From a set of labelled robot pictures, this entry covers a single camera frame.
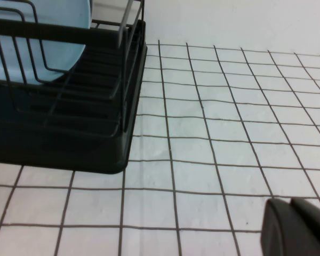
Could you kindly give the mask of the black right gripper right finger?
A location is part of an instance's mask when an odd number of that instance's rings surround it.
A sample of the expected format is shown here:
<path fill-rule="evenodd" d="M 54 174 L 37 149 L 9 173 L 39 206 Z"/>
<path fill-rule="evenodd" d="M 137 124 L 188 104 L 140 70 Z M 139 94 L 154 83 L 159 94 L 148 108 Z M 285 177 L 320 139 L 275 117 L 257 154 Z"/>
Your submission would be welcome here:
<path fill-rule="evenodd" d="M 291 205 L 320 243 L 320 209 L 301 198 L 291 199 Z"/>

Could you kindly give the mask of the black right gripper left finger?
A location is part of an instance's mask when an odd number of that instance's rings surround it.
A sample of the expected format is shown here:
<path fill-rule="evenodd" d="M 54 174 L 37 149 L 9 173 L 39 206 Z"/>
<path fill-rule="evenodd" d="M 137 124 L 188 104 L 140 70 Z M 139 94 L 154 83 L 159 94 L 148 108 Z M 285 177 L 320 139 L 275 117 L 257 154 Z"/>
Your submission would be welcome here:
<path fill-rule="evenodd" d="M 318 244 L 311 235 L 290 204 L 267 200 L 261 231 L 263 255 L 315 255 Z"/>

